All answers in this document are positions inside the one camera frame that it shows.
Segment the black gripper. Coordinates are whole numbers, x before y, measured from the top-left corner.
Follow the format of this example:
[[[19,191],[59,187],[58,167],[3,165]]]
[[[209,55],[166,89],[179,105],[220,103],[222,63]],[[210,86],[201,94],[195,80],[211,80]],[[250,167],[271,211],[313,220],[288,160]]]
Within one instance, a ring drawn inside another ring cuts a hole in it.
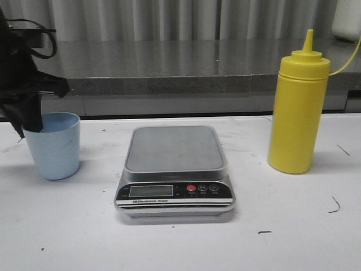
[[[44,33],[51,42],[48,55],[33,50],[29,37]],[[59,98],[66,96],[70,87],[66,78],[53,76],[38,70],[33,57],[50,59],[57,53],[54,29],[48,29],[28,19],[8,19],[1,12],[1,115],[24,138],[23,129],[40,132],[43,129],[40,94]],[[23,95],[16,103],[14,97]]]

